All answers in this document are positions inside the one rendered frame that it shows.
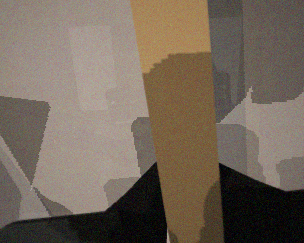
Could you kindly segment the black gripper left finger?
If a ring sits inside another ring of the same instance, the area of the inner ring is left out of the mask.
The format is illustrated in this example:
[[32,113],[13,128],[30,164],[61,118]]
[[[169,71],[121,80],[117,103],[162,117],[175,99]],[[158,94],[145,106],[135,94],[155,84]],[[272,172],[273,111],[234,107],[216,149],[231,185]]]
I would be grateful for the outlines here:
[[107,210],[12,222],[0,243],[167,243],[157,161]]

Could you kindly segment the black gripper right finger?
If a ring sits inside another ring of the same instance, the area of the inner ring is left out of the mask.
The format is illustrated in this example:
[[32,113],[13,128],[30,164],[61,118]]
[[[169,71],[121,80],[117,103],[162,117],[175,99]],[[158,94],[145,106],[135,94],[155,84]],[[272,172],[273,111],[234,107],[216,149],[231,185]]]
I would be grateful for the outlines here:
[[304,243],[304,189],[284,191],[219,163],[224,243]]

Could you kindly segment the long tan wooden rail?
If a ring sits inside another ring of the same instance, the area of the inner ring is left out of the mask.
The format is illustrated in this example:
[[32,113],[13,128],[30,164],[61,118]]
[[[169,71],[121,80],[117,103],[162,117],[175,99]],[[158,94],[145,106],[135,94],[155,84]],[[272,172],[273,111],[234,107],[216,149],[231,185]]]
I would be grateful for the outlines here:
[[130,0],[170,243],[224,243],[207,0]]

